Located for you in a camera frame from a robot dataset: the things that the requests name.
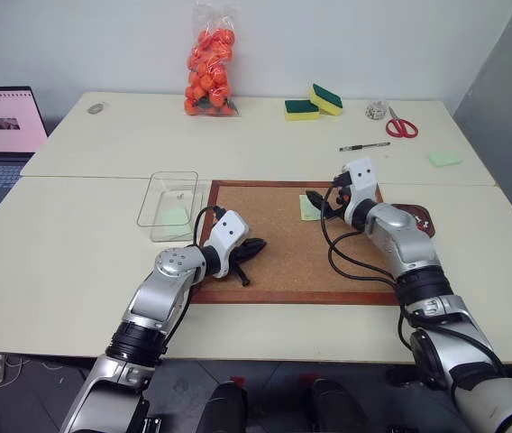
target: scissors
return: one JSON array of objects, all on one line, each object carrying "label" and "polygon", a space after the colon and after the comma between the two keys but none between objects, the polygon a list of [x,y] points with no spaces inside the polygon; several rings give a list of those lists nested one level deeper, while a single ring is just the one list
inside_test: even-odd
[{"label": "scissors", "polygon": [[415,138],[418,135],[418,128],[408,120],[398,118],[392,107],[389,107],[392,118],[386,123],[386,132],[397,138]]}]

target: silver robot arm segment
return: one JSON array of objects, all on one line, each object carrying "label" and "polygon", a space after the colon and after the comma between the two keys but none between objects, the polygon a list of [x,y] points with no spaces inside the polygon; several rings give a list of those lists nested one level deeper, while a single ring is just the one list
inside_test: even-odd
[{"label": "silver robot arm segment", "polygon": [[142,397],[166,352],[191,287],[206,275],[224,277],[230,252],[246,238],[248,225],[227,211],[212,228],[205,246],[161,252],[151,274],[134,294],[112,342],[80,389],[61,433],[145,430],[149,403]]},{"label": "silver robot arm segment", "polygon": [[369,158],[345,165],[334,183],[350,190],[344,220],[364,231],[388,258],[398,302],[415,329],[410,347],[423,382],[448,391],[474,431],[512,433],[512,379],[453,293],[432,240],[410,214],[377,203]]}]

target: green and yellow sponge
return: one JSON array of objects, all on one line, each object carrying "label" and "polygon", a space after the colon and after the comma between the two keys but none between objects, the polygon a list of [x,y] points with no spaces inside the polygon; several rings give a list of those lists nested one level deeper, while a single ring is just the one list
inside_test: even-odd
[{"label": "green and yellow sponge", "polygon": [[340,97],[317,84],[310,89],[310,102],[330,115],[339,115],[343,111]]},{"label": "green and yellow sponge", "polygon": [[314,120],[320,117],[320,109],[307,99],[284,101],[286,120]]}]

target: sticky note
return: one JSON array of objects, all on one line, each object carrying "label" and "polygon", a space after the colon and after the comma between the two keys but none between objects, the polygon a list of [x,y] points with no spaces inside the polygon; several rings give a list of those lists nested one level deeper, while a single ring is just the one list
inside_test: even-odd
[{"label": "sticky note", "polygon": [[461,159],[453,151],[437,151],[428,153],[428,159],[435,167],[460,164]]},{"label": "sticky note", "polygon": [[160,224],[164,235],[167,236],[180,237],[192,233],[186,210],[183,207],[174,207],[162,212]]},{"label": "sticky note", "polygon": [[316,209],[306,195],[300,196],[300,219],[302,221],[318,221],[320,209]]}]

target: cork board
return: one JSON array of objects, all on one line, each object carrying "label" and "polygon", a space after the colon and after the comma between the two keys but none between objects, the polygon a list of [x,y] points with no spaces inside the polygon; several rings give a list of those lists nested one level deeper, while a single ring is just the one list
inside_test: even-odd
[{"label": "cork board", "polygon": [[[302,221],[298,196],[314,189],[325,194],[328,182],[268,182],[214,180],[208,203],[240,213],[251,228],[250,237],[266,240],[266,247],[241,265],[251,280],[243,287],[229,274],[217,280],[207,277],[194,295],[195,303],[304,303],[396,305],[392,289],[377,281],[353,281],[338,275],[327,259],[320,221]],[[336,207],[334,197],[331,204]],[[382,197],[378,191],[379,201]],[[214,223],[206,213],[201,242]],[[326,222],[332,239],[352,230],[342,219]],[[355,259],[387,269],[383,254],[366,235],[342,240],[338,248]],[[334,262],[345,272],[380,275],[354,266],[333,254]]]}]

